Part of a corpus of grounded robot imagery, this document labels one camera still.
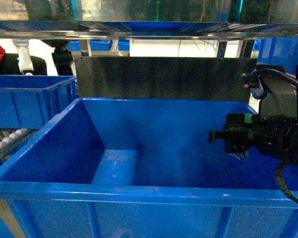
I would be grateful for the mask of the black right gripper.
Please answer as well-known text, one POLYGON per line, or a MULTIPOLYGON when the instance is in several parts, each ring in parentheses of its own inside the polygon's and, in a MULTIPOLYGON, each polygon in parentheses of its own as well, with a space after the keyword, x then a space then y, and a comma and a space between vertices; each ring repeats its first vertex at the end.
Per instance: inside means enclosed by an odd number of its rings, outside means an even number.
POLYGON ((263 156, 298 164, 298 117, 255 114, 253 123, 245 123, 244 114, 227 114, 223 131, 209 131, 209 143, 217 139, 224 139, 225 152, 239 161, 255 147, 263 156))

